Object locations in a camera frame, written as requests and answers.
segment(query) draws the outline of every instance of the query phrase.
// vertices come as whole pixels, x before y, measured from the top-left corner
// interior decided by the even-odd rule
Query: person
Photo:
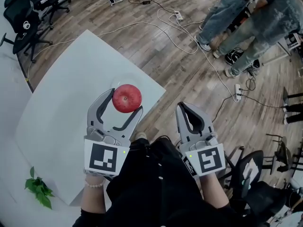
[[[294,123],[298,121],[303,121],[303,104],[294,104],[288,106],[284,104],[282,106],[284,112],[297,112],[299,114],[295,114],[287,117],[287,114],[284,114],[284,124]]]
[[[131,144],[120,174],[107,187],[112,201],[107,211],[104,178],[87,175],[86,182],[81,216],[73,227],[250,226],[229,207],[215,174],[200,178],[202,198],[179,152],[166,137],[150,145],[141,133]]]
[[[233,20],[243,11],[249,0],[220,0],[207,14],[199,28],[201,32],[195,40],[205,51],[210,51],[210,42],[227,29]]]
[[[225,69],[226,76],[235,78],[279,39],[299,32],[302,27],[303,10],[299,0],[258,0],[251,17],[223,41],[213,55],[219,58],[244,40],[255,37],[232,67]]]

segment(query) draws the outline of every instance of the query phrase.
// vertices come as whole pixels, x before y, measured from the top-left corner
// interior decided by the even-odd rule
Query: power strip
[[[176,13],[177,20],[178,20],[178,21],[183,21],[183,17],[182,17],[182,15],[180,14],[180,12],[179,12],[179,11],[175,11],[175,13]]]
[[[238,95],[238,94],[241,94],[241,91],[240,91],[240,84],[235,84],[235,94],[236,94],[236,99],[238,101],[241,100],[241,96]]]

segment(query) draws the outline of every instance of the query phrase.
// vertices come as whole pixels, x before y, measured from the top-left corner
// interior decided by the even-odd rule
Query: blue jeans
[[[202,28],[196,36],[201,44],[209,44],[212,39],[226,30],[232,21],[246,7],[248,0],[220,0],[207,14]]]
[[[244,40],[258,34],[252,17],[249,17],[236,31],[224,40],[217,49],[218,55],[226,55]],[[258,41],[256,38],[250,43],[243,55],[232,65],[233,75],[241,74],[254,60],[262,56],[270,45],[266,41]]]

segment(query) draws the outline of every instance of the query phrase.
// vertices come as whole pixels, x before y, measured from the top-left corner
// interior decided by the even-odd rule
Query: white sneaker
[[[146,139],[147,140],[147,136],[144,132],[137,132],[134,139],[135,140],[138,140],[138,139]]]
[[[287,104],[284,104],[284,106],[287,106]],[[286,112],[286,108],[283,108],[283,112],[284,113]]]
[[[199,41],[197,41],[196,35],[194,36],[195,41],[199,44],[199,46],[205,50],[205,51],[210,51],[211,48],[209,47],[209,45],[207,44],[201,44]]]
[[[217,51],[214,51],[214,52],[213,52],[213,56],[214,56],[215,58],[217,58],[217,59],[220,57],[220,56],[218,55],[218,52],[217,52]]]
[[[236,78],[237,76],[236,75],[233,75],[232,71],[230,68],[226,68],[225,70],[225,75],[228,77],[228,78]]]
[[[285,125],[287,125],[288,124],[288,122],[287,122],[287,114],[284,114],[284,121],[283,121],[283,123],[285,124]]]

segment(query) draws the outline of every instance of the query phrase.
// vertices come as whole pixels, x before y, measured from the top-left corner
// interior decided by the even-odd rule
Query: white table
[[[15,139],[36,173],[54,194],[71,204],[84,186],[87,111],[105,91],[133,84],[142,94],[143,116],[165,90],[90,31],[81,34],[56,60],[28,102]],[[108,105],[102,120],[121,127],[130,114]]]
[[[300,44],[301,44],[298,34],[294,33],[294,37],[295,37],[296,41],[293,44],[291,44],[289,47],[287,45],[285,38],[280,39],[276,44],[280,47],[280,49],[283,51],[283,53],[281,55],[275,56],[274,58],[264,62],[263,66],[266,66],[270,63],[278,61],[286,56],[291,56],[291,50],[300,46]]]

